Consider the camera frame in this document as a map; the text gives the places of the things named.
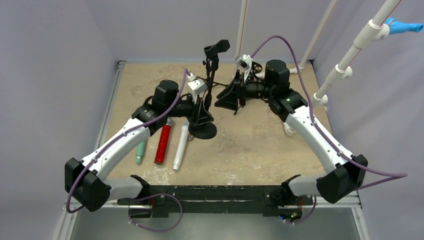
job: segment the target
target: gray curtain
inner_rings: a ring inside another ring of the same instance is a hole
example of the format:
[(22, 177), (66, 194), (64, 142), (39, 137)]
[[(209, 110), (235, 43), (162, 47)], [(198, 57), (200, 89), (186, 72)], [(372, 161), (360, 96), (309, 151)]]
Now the gray curtain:
[[(314, 62), (318, 84), (339, 63), (384, 0), (349, 1)], [(424, 2), (404, 0), (391, 17), (424, 22)], [(408, 177), (361, 190), (372, 239), (424, 236), (424, 32), (372, 42), (351, 64), (353, 76), (328, 92), (334, 136), (369, 166)], [(381, 179), (368, 173), (365, 183)]]

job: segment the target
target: blue connector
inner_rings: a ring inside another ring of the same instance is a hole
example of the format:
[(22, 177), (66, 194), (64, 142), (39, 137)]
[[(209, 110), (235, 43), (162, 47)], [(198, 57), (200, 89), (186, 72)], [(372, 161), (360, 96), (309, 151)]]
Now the blue connector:
[(385, 21), (385, 24), (390, 28), (389, 35), (401, 34), (405, 32), (419, 33), (423, 29), (422, 23), (404, 23), (396, 20), (396, 18), (389, 17)]

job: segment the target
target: beige table surface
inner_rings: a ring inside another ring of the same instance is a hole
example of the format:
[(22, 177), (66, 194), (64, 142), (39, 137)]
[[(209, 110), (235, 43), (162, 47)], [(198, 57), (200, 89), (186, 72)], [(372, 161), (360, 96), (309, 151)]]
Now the beige table surface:
[[(215, 82), (230, 83), (234, 67), (234, 64), (220, 64)], [(197, 76), (206, 76), (204, 66), (197, 63), (127, 63), (110, 117), (107, 139), (122, 128), (148, 96), (153, 95), (161, 80), (174, 80), (181, 85), (184, 68)], [(309, 93), (315, 93), (318, 86), (310, 64), (305, 66), (302, 76)], [(290, 83), (305, 97), (298, 75), (292, 74)], [(172, 167), (185, 118), (173, 119), (163, 165), (154, 163), (161, 135), (159, 130), (149, 138), (140, 165), (136, 164), (136, 150), (133, 149), (109, 177), (127, 178), (136, 174), (151, 185), (279, 185), (296, 174), (324, 172), (318, 158), (298, 134), (286, 136), (283, 123), (265, 102), (248, 100), (237, 115), (231, 110), (214, 107), (216, 95), (223, 88), (213, 88), (214, 98), (209, 109), (218, 129), (217, 136), (210, 140), (195, 138), (188, 141), (179, 171)], [(323, 107), (318, 107), (315, 115), (330, 129)]]

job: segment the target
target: red microphone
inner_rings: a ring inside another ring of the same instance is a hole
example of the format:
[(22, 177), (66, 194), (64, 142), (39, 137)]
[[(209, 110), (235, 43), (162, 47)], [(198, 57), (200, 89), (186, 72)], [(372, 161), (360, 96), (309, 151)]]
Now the red microphone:
[(164, 164), (165, 155), (167, 153), (168, 139), (170, 138), (171, 127), (174, 124), (172, 118), (166, 120), (166, 125), (162, 127), (160, 133), (159, 144), (157, 145), (156, 157), (154, 158), (155, 164)]

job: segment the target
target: white pole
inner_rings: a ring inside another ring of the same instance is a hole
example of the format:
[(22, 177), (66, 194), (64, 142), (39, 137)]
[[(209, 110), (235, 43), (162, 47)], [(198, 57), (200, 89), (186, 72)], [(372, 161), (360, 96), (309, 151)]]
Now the white pole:
[(248, 5), (249, 5), (249, 0), (241, 1), (240, 21), (238, 23), (237, 44), (235, 47), (234, 58), (237, 58), (238, 56), (240, 56), (240, 52), (242, 51), (243, 37), (245, 35), (245, 29), (246, 29), (246, 17), (248, 15)]
[[(310, 40), (309, 45), (307, 46), (306, 52), (304, 53), (302, 60), (300, 61), (299, 68), (302, 72), (306, 61), (308, 60), (309, 55), (311, 54), (312, 50), (315, 47), (315, 44), (317, 43), (317, 39), (320, 37), (321, 32), (324, 29), (324, 26), (326, 25), (328, 19), (330, 18), (331, 13), (333, 12), (334, 8), (336, 7), (336, 4), (339, 0), (331, 0), (330, 4), (327, 7), (327, 10), (325, 10), (324, 16), (322, 16), (321, 21), (319, 22), (318, 28), (315, 31), (315, 34), (313, 35), (312, 39)], [(291, 74), (297, 74), (298, 70), (294, 67), (290, 69)]]
[(330, 71), (325, 78), (324, 84), (313, 95), (312, 105), (314, 107), (327, 103), (326, 93), (337, 80), (348, 78), (352, 75), (352, 69), (349, 65), (359, 52), (367, 47), (375, 36), (379, 34), (381, 29), (383, 29), (384, 22), (400, 2), (401, 0), (386, 0), (374, 18), (367, 22), (358, 36), (353, 40), (353, 45), (341, 59), (340, 63)]

